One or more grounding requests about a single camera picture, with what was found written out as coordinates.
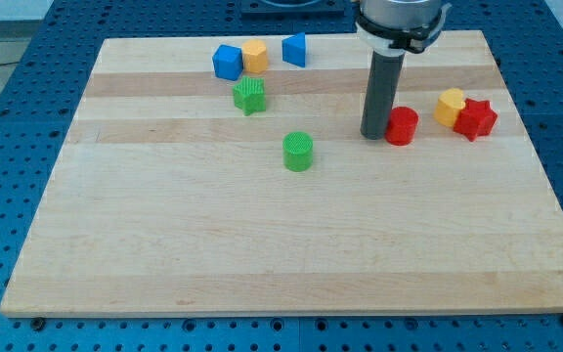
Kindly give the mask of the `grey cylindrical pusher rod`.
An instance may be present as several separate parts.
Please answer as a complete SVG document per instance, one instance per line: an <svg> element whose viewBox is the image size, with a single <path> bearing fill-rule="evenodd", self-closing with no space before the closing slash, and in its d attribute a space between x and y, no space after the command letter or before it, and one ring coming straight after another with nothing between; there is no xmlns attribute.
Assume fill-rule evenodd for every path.
<svg viewBox="0 0 563 352"><path fill-rule="evenodd" d="M387 57L372 53L361 122L361 133L367 139L384 137L403 61L404 55Z"/></svg>

